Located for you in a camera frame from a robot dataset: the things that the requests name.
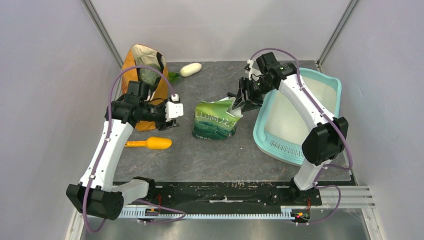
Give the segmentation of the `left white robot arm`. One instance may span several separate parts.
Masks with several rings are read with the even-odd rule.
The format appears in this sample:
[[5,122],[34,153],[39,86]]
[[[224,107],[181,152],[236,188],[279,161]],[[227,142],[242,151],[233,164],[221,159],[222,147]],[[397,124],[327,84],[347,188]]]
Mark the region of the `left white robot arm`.
[[102,134],[93,158],[78,184],[69,184],[66,196],[81,214],[115,220],[124,206],[140,199],[152,204],[157,198],[153,179],[134,177],[113,185],[114,174],[125,144],[140,121],[154,122],[160,131],[177,126],[184,107],[178,94],[153,104],[148,85],[130,81],[127,93],[106,109]]

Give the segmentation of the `green litter bag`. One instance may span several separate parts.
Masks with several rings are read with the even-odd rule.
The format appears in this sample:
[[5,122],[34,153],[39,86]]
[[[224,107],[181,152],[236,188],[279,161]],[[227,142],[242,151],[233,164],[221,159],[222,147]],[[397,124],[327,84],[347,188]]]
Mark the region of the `green litter bag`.
[[243,117],[241,110],[232,110],[235,97],[225,97],[218,101],[202,101],[195,107],[192,136],[201,140],[226,140],[237,129]]

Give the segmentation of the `yellow plastic scoop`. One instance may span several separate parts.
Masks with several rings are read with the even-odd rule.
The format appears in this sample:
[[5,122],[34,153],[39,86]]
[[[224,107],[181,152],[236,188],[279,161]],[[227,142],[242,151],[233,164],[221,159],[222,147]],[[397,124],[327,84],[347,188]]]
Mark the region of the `yellow plastic scoop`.
[[149,150],[164,150],[172,145],[172,140],[164,137],[151,136],[146,140],[127,141],[126,148],[147,148]]

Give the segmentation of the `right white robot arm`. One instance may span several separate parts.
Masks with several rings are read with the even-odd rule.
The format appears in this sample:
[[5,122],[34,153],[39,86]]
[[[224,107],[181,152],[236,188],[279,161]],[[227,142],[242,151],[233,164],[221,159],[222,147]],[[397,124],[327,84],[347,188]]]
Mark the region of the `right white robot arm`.
[[280,63],[273,52],[249,59],[244,67],[236,94],[228,93],[234,101],[229,113],[242,114],[263,105],[264,95],[277,90],[300,114],[309,131],[301,145],[304,160],[289,185],[289,200],[300,205],[318,183],[319,174],[330,166],[331,160],[347,149],[348,121],[328,111],[311,93],[300,74],[299,62]]

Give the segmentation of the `black bag clip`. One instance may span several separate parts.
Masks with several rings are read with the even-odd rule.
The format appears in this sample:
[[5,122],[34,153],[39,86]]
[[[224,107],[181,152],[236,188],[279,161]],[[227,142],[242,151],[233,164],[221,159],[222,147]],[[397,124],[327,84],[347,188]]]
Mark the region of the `black bag clip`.
[[229,98],[235,98],[237,95],[236,95],[236,94],[234,94],[234,93],[228,92],[228,93],[227,93],[227,96],[228,96]]

